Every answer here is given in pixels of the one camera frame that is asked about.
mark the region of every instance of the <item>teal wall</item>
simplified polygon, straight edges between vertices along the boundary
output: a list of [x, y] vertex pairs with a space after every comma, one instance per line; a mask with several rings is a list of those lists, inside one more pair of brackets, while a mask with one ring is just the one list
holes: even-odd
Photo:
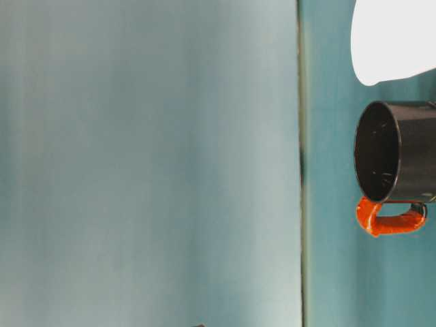
[[[435, 207], [410, 235], [374, 239], [356, 223], [354, 130], [376, 99], [434, 99], [436, 72], [374, 87], [353, 72], [355, 1], [301, 1], [305, 195], [305, 317], [308, 327], [434, 326]], [[391, 206], [386, 213], [399, 213]]]
[[299, 326], [292, 1], [0, 0], [0, 324]]

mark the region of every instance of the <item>white object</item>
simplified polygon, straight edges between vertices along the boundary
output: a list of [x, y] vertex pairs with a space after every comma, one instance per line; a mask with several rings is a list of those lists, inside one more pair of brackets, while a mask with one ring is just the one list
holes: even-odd
[[362, 84], [408, 78], [436, 68], [436, 0], [357, 0], [354, 71]]

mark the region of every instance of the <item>mug handle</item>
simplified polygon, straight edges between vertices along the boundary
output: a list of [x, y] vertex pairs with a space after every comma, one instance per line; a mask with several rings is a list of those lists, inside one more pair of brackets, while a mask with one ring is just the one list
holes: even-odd
[[356, 216], [360, 226], [370, 235], [391, 235], [410, 233], [419, 230], [426, 222], [427, 207], [419, 202], [386, 202], [386, 203], [410, 203], [410, 209], [398, 216], [378, 217], [378, 212], [383, 204], [374, 203], [363, 196], [357, 207]]

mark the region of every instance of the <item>mug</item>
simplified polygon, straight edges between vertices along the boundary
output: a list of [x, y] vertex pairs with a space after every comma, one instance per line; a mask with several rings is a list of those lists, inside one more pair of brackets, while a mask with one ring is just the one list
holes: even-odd
[[[356, 207], [361, 227], [374, 237], [413, 232], [436, 200], [436, 103], [369, 104], [360, 117], [354, 164], [364, 196]], [[402, 215], [379, 217], [385, 203], [410, 203]]]

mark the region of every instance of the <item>light blue panel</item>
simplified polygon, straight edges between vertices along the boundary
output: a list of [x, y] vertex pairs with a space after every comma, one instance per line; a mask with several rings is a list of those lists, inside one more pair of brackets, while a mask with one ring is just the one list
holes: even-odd
[[433, 99], [436, 73], [361, 85], [349, 49], [353, 9], [354, 1], [300, 2], [307, 326], [433, 326], [435, 207], [415, 234], [365, 234], [354, 215], [361, 193], [352, 156], [369, 102]]
[[197, 317], [300, 326], [296, 6], [199, 1]]
[[0, 324], [299, 326], [292, 1], [0, 0]]

